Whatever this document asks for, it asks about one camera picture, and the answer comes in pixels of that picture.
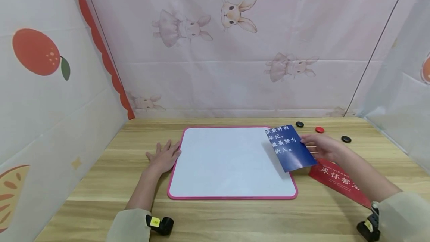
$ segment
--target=sleeve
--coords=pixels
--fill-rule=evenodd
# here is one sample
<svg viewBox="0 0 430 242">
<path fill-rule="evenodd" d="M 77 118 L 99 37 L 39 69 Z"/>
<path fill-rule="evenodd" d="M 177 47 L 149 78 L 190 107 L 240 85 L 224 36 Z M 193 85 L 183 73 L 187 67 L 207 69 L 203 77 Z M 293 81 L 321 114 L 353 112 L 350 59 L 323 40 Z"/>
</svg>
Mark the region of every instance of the sleeve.
<svg viewBox="0 0 430 242">
<path fill-rule="evenodd" d="M 378 205 L 385 241 L 422 242 L 430 237 L 430 204 L 415 193 L 397 193 Z"/>
<path fill-rule="evenodd" d="M 119 212 L 113 220 L 106 242 L 148 242 L 151 228 L 146 225 L 144 209 L 129 209 Z"/>
</svg>

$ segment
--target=bunny illustration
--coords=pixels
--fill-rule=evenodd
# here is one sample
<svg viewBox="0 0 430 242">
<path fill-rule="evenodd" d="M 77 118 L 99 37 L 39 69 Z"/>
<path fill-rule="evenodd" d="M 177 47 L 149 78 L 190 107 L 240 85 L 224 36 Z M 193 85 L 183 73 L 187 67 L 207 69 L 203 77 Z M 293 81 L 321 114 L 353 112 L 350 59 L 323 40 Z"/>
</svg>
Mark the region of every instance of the bunny illustration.
<svg viewBox="0 0 430 242">
<path fill-rule="evenodd" d="M 255 24 L 250 19 L 242 17 L 242 12 L 246 12 L 252 8 L 257 0 L 243 0 L 238 5 L 232 4 L 226 0 L 223 0 L 223 2 L 224 4 L 221 8 L 221 23 L 224 28 L 229 28 L 238 24 L 249 32 L 257 32 Z"/>
<path fill-rule="evenodd" d="M 265 70 L 264 74 L 269 74 L 272 82 L 283 80 L 285 75 L 295 76 L 305 73 L 308 77 L 315 77 L 315 73 L 308 69 L 308 66 L 315 63 L 319 58 L 312 57 L 306 61 L 298 60 L 294 55 L 283 55 L 277 53 L 274 60 L 267 62 L 266 66 L 270 67 L 270 70 Z"/>
<path fill-rule="evenodd" d="M 354 111 L 345 112 L 345 109 L 337 106 L 333 111 L 327 112 L 325 115 L 328 117 L 353 117 L 356 115 Z"/>
<path fill-rule="evenodd" d="M 184 18 L 180 13 L 166 12 L 161 10 L 159 21 L 152 21 L 153 27 L 158 27 L 159 32 L 153 33 L 156 38 L 161 38 L 166 47 L 170 48 L 180 39 L 191 40 L 197 36 L 201 36 L 206 41 L 211 41 L 213 38 L 206 31 L 200 28 L 207 25 L 211 20 L 211 16 L 203 16 L 197 22 Z"/>
<path fill-rule="evenodd" d="M 126 93 L 127 93 L 127 98 L 130 100 L 130 106 L 135 112 L 141 112 L 143 110 L 148 111 L 148 109 L 166 110 L 162 106 L 154 104 L 155 102 L 161 99 L 161 95 L 159 94 L 153 95 L 150 98 L 143 98 L 143 97 L 135 97 L 130 92 L 126 92 Z"/>
</svg>

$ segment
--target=right hand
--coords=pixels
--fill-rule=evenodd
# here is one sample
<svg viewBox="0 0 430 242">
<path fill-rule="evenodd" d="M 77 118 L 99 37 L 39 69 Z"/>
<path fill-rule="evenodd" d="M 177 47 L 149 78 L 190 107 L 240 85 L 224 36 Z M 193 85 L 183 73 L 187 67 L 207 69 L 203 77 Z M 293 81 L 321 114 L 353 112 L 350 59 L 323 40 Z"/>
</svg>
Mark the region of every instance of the right hand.
<svg viewBox="0 0 430 242">
<path fill-rule="evenodd" d="M 305 144 L 315 158 L 322 158 L 331 162 L 336 162 L 336 159 L 349 148 L 337 140 L 324 134 L 305 134 L 301 135 L 300 142 Z"/>
</svg>

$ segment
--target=table surface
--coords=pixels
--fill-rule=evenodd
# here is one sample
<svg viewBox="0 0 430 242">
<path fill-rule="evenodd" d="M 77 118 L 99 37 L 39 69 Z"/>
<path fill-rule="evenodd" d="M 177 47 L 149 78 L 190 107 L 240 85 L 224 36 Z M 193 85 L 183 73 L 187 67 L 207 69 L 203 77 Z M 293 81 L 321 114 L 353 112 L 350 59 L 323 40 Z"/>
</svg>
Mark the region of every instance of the table surface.
<svg viewBox="0 0 430 242">
<path fill-rule="evenodd" d="M 305 124 L 299 134 L 316 126 L 340 140 L 352 138 L 351 149 L 404 191 L 430 200 L 430 177 L 400 149 L 361 118 L 196 118 L 128 121 L 108 145 L 37 242 L 104 241 L 116 214 L 124 209 L 140 173 L 148 165 L 145 152 L 158 141 L 179 140 L 189 126 Z M 316 182 L 307 169 L 293 172 L 295 200 L 190 200 L 167 196 L 170 173 L 162 176 L 152 214 L 172 217 L 170 237 L 152 234 L 151 241 L 361 242 L 355 229 L 370 211 Z"/>
</svg>

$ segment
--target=orange illustration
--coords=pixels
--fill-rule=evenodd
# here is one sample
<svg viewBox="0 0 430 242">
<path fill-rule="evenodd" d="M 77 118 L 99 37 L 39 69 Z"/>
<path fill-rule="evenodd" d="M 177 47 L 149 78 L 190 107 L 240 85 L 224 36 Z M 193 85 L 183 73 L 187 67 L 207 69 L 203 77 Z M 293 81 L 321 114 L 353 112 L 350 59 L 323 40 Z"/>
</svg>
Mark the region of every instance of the orange illustration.
<svg viewBox="0 0 430 242">
<path fill-rule="evenodd" d="M 421 68 L 421 78 L 424 83 L 430 84 L 430 57 L 423 63 Z"/>
<path fill-rule="evenodd" d="M 70 66 L 67 60 L 60 56 L 55 43 L 44 33 L 30 28 L 15 32 L 12 46 L 16 58 L 29 71 L 48 76 L 54 73 L 61 64 L 63 77 L 70 77 Z"/>
<path fill-rule="evenodd" d="M 20 165 L 0 175 L 0 233 L 12 221 L 29 165 Z"/>
</svg>

